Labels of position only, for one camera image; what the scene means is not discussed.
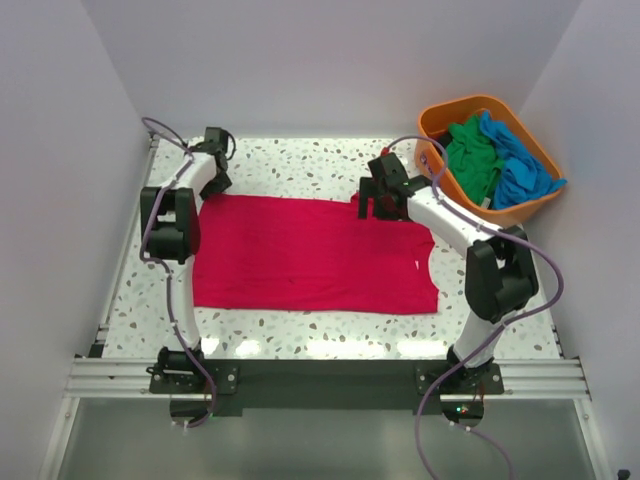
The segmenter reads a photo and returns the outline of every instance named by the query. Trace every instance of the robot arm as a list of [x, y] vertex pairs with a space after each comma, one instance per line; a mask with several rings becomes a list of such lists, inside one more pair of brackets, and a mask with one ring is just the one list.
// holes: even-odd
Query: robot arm
[[[361, 217], [366, 216], [368, 199], [373, 198], [375, 216], [424, 225], [466, 259], [465, 296], [470, 313], [460, 338], [447, 355], [449, 363], [455, 365], [476, 350], [504, 320], [524, 308], [538, 292], [531, 252], [475, 229], [451, 213], [438, 200], [438, 197], [446, 198], [444, 193], [438, 189], [436, 197], [426, 177], [409, 178], [395, 154], [370, 161], [369, 170], [372, 177], [360, 180]], [[491, 230], [501, 230], [500, 226], [485, 222], [453, 202], [449, 205]], [[527, 238], [519, 227], [510, 227], [505, 232]], [[491, 365], [498, 340], [499, 336], [468, 360], [443, 387], [455, 390], [473, 385]]]
[[[144, 232], [153, 204], [161, 188], [174, 183], [165, 193], [155, 219], [146, 252], [162, 258], [171, 269], [171, 305], [182, 336], [192, 350], [200, 348], [200, 332], [193, 309], [193, 262], [200, 248], [200, 226], [196, 196], [208, 196], [226, 190], [231, 181], [226, 174], [225, 153], [228, 132], [207, 128], [204, 141], [192, 148], [193, 157], [158, 187], [145, 187], [140, 193], [141, 231]], [[164, 346], [170, 351], [182, 349], [169, 333]]]

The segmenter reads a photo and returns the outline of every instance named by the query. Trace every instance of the glass panel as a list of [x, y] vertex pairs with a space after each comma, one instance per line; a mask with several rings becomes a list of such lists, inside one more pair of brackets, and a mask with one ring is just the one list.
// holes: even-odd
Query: glass panel
[[[424, 417], [422, 438], [443, 479], [507, 478], [498, 452]], [[572, 401], [487, 401], [479, 429], [511, 455], [519, 480], [594, 479]], [[414, 479], [413, 416], [395, 411], [247, 410], [189, 430], [168, 401], [83, 400], [60, 478]]]

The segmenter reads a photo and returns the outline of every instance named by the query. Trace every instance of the blue cloth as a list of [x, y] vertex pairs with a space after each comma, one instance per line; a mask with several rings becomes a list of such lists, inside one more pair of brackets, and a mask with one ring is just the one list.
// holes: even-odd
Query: blue cloth
[[505, 161], [493, 196], [495, 210], [543, 197], [567, 183], [564, 178], [554, 181], [505, 123], [491, 120], [486, 110], [480, 117], [480, 131], [491, 139], [496, 153]]

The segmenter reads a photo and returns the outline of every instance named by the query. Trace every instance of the cable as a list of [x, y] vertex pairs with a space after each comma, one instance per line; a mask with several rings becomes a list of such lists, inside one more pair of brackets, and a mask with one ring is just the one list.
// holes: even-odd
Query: cable
[[[429, 400], [429, 397], [442, 384], [442, 382], [444, 382], [447, 378], [449, 378], [451, 375], [453, 375], [458, 370], [460, 370], [462, 367], [464, 367], [464, 365], [467, 362], [469, 362], [472, 358], [474, 358], [476, 355], [478, 355], [480, 352], [482, 352], [482, 350], [484, 350], [487, 346], [489, 346], [491, 344], [491, 342], [493, 342], [496, 338], [498, 338], [502, 334], [502, 332], [505, 331], [507, 326], [511, 325], [514, 322], [522, 320], [524, 318], [531, 317], [531, 316], [533, 316], [533, 315], [535, 315], [537, 313], [540, 313], [540, 312], [546, 310], [547, 308], [551, 308], [553, 305], [555, 305], [558, 302], [558, 300], [560, 299], [560, 297], [562, 296], [562, 293], [564, 291], [564, 278], [562, 276], [562, 272], [560, 271], [560, 267], [558, 266], [558, 264], [547, 253], [545, 253], [542, 249], [540, 249], [539, 247], [537, 247], [536, 245], [532, 244], [531, 242], [529, 242], [527, 240], [523, 240], [523, 239], [515, 237], [513, 235], [509, 235], [508, 233], [504, 233], [504, 232], [499, 231], [499, 230], [494, 230], [492, 228], [489, 228], [489, 227], [485, 226], [483, 223], [477, 222], [476, 220], [474, 220], [474, 219], [470, 218], [469, 216], [465, 215], [463, 212], [461, 212], [458, 209], [456, 209], [453, 206], [451, 206], [448, 203], [448, 201], [445, 200], [445, 198], [440, 195], [440, 193], [438, 192], [438, 186], [440, 184], [440, 179], [442, 178], [442, 176], [447, 171], [447, 167], [449, 165], [449, 156], [447, 155], [447, 151], [442, 145], [440, 145], [440, 143], [438, 143], [434, 139], [432, 139], [430, 137], [426, 137], [424, 135], [406, 135], [404, 137], [400, 137], [400, 138], [397, 138], [396, 140], [392, 141], [389, 145], [387, 145], [382, 150], [382, 154], [384, 155], [384, 154], [388, 153], [391, 150], [391, 148], [393, 148], [396, 144], [398, 144], [399, 142], [402, 142], [404, 140], [424, 140], [426, 142], [431, 143], [432, 145], [434, 145], [439, 150], [440, 155], [442, 156], [443, 166], [440, 169], [440, 171], [433, 177], [432, 184], [431, 184], [431, 189], [433, 191], [433, 195], [436, 197], [436, 200], [438, 200], [441, 205], [443, 205], [450, 213], [454, 214], [456, 217], [460, 218], [461, 220], [467, 222], [469, 225], [473, 226], [474, 228], [478, 229], [479, 231], [482, 231], [482, 232], [487, 233], [489, 235], [495, 235], [495, 236], [504, 238], [505, 240], [509, 240], [511, 242], [514, 242], [514, 243], [517, 243], [519, 245], [522, 245], [522, 246], [530, 249], [531, 251], [537, 253], [540, 257], [542, 257], [549, 264], [549, 266], [551, 267], [551, 269], [555, 273], [556, 279], [557, 279], [557, 282], [558, 282], [558, 289], [557, 289], [555, 295], [551, 298], [551, 300], [549, 300], [544, 305], [541, 305], [541, 306], [539, 306], [537, 308], [534, 308], [532, 310], [529, 310], [529, 311], [524, 311], [524, 312], [512, 317], [511, 319], [505, 320], [504, 322], [502, 322], [502, 324], [498, 328], [496, 328], [496, 330], [491, 335], [489, 335], [478, 346], [478, 348], [476, 348], [473, 352], [471, 352], [466, 358], [463, 358], [462, 360], [460, 360], [459, 363], [457, 363], [456, 365], [451, 367], [445, 373], [440, 375], [440, 377], [438, 377], [438, 379], [429, 386], [429, 388], [427, 389], [426, 393], [422, 397], [422, 400], [420, 401], [420, 405], [418, 406], [418, 411], [416, 413], [416, 421], [415, 421], [415, 425], [414, 425], [416, 448], [418, 450], [418, 455], [420, 456], [420, 460], [422, 461], [422, 464], [424, 465], [424, 467], [427, 470], [427, 472], [429, 472], [429, 474], [431, 475], [433, 480], [439, 480], [440, 477], [438, 477], [438, 475], [433, 470], [433, 467], [429, 463], [429, 460], [427, 459], [427, 456], [424, 453], [424, 450], [422, 448], [422, 441], [420, 440], [420, 419], [422, 417], [422, 412], [424, 410], [424, 407], [426, 406], [427, 401]], [[426, 165], [426, 157], [424, 156], [424, 154], [422, 154], [420, 158], [421, 158], [421, 161]], [[515, 480], [516, 479], [515, 470], [514, 470], [511, 458], [509, 457], [509, 454], [500, 445], [498, 445], [493, 439], [488, 437], [486, 434], [478, 432], [475, 429], [469, 429], [467, 431], [470, 431], [471, 433], [474, 433], [478, 437], [480, 437], [480, 438], [486, 440], [487, 442], [491, 443], [500, 452], [500, 454], [504, 457], [505, 461], [507, 462], [507, 466], [509, 468], [509, 480]]]
[[[216, 384], [214, 383], [213, 378], [211, 378], [211, 375], [209, 374], [209, 372], [207, 372], [206, 368], [204, 368], [204, 366], [198, 361], [198, 359], [196, 359], [193, 353], [191, 353], [191, 350], [189, 349], [189, 346], [187, 345], [187, 342], [185, 341], [184, 337], [182, 336], [182, 333], [180, 332], [180, 328], [178, 327], [178, 322], [173, 313], [173, 305], [171, 302], [171, 280], [172, 280], [171, 268], [169, 267], [167, 262], [165, 262], [161, 258], [146, 257], [145, 250], [147, 248], [147, 244], [149, 243], [149, 237], [151, 236], [151, 228], [158, 216], [158, 210], [160, 209], [160, 203], [162, 202], [162, 197], [164, 197], [165, 193], [167, 193], [167, 191], [171, 190], [176, 185], [176, 183], [178, 182], [178, 180], [180, 180], [182, 175], [184, 175], [184, 173], [189, 169], [189, 167], [193, 165], [194, 157], [191, 150], [189, 150], [189, 146], [187, 142], [185, 142], [180, 135], [178, 135], [175, 131], [173, 131], [171, 128], [169, 128], [162, 122], [159, 122], [158, 120], [155, 120], [150, 117], [143, 117], [142, 123], [145, 125], [145, 127], [147, 127], [147, 129], [151, 133], [158, 135], [160, 138], [163, 138], [167, 142], [181, 149], [184, 152], [185, 157], [187, 158], [187, 161], [182, 167], [180, 167], [178, 172], [175, 174], [175, 177], [173, 178], [173, 180], [171, 180], [171, 182], [168, 185], [162, 187], [158, 192], [158, 196], [156, 197], [156, 200], [153, 204], [153, 208], [151, 209], [151, 214], [149, 215], [149, 221], [147, 222], [147, 225], [144, 229], [144, 234], [142, 235], [142, 242], [140, 244], [139, 256], [140, 256], [140, 260], [142, 260], [142, 262], [144, 263], [156, 263], [158, 265], [161, 265], [164, 268], [164, 271], [167, 274], [167, 279], [165, 282], [166, 288], [167, 288], [167, 296], [166, 296], [167, 313], [169, 315], [169, 322], [173, 327], [173, 333], [175, 333], [176, 337], [178, 338], [178, 342], [180, 342], [180, 345], [182, 346], [184, 353], [187, 355], [187, 358], [189, 358], [189, 360], [191, 360], [191, 362], [196, 366], [196, 368], [200, 371], [200, 373], [204, 375], [204, 378], [206, 379], [206, 384], [209, 384], [211, 386], [211, 405], [207, 410], [207, 414], [203, 415], [200, 418], [191, 420], [186, 424], [187, 428], [193, 428], [205, 423], [213, 413], [216, 406]], [[175, 135], [178, 140], [176, 141], [171, 137], [169, 137], [168, 135], [166, 135], [165, 133], [161, 132], [153, 124], [159, 125], [162, 128], [168, 130], [173, 135]]]
[[229, 137], [231, 138], [231, 141], [233, 142], [233, 148], [231, 149], [231, 155], [229, 155], [229, 158], [227, 158], [227, 161], [229, 161], [236, 154], [236, 137], [234, 137], [231, 132], [227, 132], [227, 133], [229, 134]]

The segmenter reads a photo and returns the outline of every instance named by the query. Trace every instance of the green cloth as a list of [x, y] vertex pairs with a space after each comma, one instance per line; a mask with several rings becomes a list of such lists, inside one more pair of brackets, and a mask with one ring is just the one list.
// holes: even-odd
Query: green cloth
[[449, 125], [453, 138], [447, 147], [449, 168], [467, 197], [481, 205], [485, 197], [493, 199], [504, 160], [498, 157], [489, 137], [480, 131], [480, 117], [467, 123]]

